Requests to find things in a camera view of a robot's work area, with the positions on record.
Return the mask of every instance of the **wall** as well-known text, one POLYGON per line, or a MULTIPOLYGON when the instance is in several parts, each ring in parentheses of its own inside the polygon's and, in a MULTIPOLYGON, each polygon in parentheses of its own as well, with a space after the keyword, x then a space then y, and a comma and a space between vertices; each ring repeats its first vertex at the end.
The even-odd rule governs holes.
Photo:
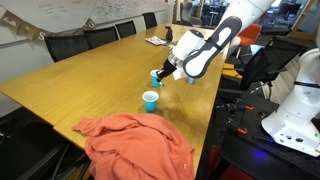
MULTIPOLYGON (((171 23, 172 15, 173 1, 169 0, 164 11, 156 12, 158 24, 171 23)), ((129 20, 134 21, 137 32, 145 30, 142 16, 101 24, 97 28, 110 27, 129 20)), ((0 54, 0 83, 53 63, 46 47, 37 45, 30 40, 0 45, 0 54)), ((19 104, 0 93, 0 117, 19 107, 19 104)))

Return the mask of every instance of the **white robot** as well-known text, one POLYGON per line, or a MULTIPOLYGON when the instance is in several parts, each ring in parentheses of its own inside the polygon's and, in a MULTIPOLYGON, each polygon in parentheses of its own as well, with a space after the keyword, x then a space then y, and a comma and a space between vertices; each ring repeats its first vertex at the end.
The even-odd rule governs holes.
MULTIPOLYGON (((214 57, 237 34, 265 11, 274 0, 233 0, 210 38, 187 31, 170 52, 158 81, 173 73, 175 79, 202 77, 214 57)), ((317 45, 320 47, 320 32, 317 45)), ((320 154, 320 134, 312 118, 320 112, 320 51, 313 49, 300 58, 300 71, 291 94, 262 121, 262 126, 279 144, 312 156, 320 154)))

